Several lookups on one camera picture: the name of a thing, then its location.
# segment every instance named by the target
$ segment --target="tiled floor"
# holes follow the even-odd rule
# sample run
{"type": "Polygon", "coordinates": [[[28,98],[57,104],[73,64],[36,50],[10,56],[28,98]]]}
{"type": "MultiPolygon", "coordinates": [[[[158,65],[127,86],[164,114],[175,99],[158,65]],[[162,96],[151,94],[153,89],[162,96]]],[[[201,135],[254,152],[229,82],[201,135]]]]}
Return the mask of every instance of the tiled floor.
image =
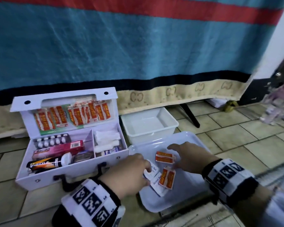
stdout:
{"type": "MultiPolygon", "coordinates": [[[[284,162],[284,121],[276,126],[261,123],[258,118],[265,111],[261,105],[238,108],[231,113],[220,112],[206,102],[189,104],[201,124],[196,128],[180,106],[168,107],[178,120],[176,132],[191,131],[221,158],[231,158],[259,174],[284,162]]],[[[27,192],[15,184],[27,138],[0,140],[0,227],[44,226],[65,194],[61,184],[53,184],[27,192]]],[[[143,226],[159,219],[138,202],[136,196],[125,198],[126,214],[120,226],[143,226]]],[[[227,211],[186,226],[237,226],[243,224],[227,211]]]]}

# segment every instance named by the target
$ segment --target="white first aid box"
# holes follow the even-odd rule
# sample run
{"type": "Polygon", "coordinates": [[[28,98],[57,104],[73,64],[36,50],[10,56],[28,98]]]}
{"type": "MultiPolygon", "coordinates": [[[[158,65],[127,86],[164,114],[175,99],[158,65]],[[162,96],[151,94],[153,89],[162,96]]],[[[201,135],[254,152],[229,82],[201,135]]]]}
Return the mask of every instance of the white first aid box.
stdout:
{"type": "Polygon", "coordinates": [[[127,157],[128,148],[119,124],[117,98],[117,92],[114,87],[15,97],[10,111],[20,112],[30,137],[30,142],[27,146],[22,164],[16,177],[16,183],[27,190],[34,190],[56,183],[57,181],[54,181],[53,179],[55,175],[65,174],[66,177],[73,178],[96,171],[98,164],[103,162],[106,162],[108,166],[112,166],[117,164],[121,159],[127,157]],[[34,111],[40,108],[48,108],[65,104],[72,105],[77,100],[88,98],[96,98],[97,101],[106,100],[111,117],[104,121],[97,121],[82,125],[81,129],[78,129],[75,126],[69,126],[67,130],[64,130],[61,133],[57,130],[57,132],[53,133],[53,135],[67,133],[71,138],[71,141],[83,140],[85,150],[93,151],[95,148],[93,133],[95,131],[117,130],[120,133],[123,149],[109,155],[73,163],[37,174],[29,174],[26,165],[29,161],[32,161],[33,152],[37,150],[34,140],[40,137],[49,136],[42,136],[40,134],[34,118],[34,111]]]}

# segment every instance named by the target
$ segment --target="black metal leg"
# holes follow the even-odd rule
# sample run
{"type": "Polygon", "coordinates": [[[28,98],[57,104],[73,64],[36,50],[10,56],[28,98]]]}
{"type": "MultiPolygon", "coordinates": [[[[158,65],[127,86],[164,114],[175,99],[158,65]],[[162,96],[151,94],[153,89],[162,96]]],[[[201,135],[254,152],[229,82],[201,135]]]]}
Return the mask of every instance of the black metal leg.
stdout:
{"type": "Polygon", "coordinates": [[[193,122],[193,124],[196,126],[196,128],[199,128],[200,127],[200,123],[198,122],[196,117],[193,115],[193,113],[191,112],[191,110],[189,109],[187,104],[186,103],[181,103],[180,106],[183,108],[183,110],[188,115],[188,117],[193,122]]]}

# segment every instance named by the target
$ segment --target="right hand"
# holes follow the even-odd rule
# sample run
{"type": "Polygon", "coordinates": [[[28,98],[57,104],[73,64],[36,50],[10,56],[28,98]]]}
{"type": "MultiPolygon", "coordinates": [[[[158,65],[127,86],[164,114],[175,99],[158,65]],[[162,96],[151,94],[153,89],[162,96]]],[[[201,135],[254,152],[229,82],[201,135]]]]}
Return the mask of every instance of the right hand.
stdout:
{"type": "Polygon", "coordinates": [[[219,159],[203,147],[189,142],[181,145],[174,143],[169,145],[167,149],[175,150],[181,157],[181,160],[175,163],[174,168],[181,168],[189,173],[202,174],[204,167],[219,159]]]}

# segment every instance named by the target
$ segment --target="red stripe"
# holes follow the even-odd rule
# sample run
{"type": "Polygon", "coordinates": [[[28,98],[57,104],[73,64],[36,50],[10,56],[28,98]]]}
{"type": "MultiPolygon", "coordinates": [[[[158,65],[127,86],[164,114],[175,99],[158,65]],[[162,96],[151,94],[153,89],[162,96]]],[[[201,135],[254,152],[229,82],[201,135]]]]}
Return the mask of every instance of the red stripe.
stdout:
{"type": "Polygon", "coordinates": [[[69,7],[101,12],[166,17],[183,20],[243,22],[276,25],[281,10],[257,9],[194,0],[0,0],[5,2],[69,7]]]}

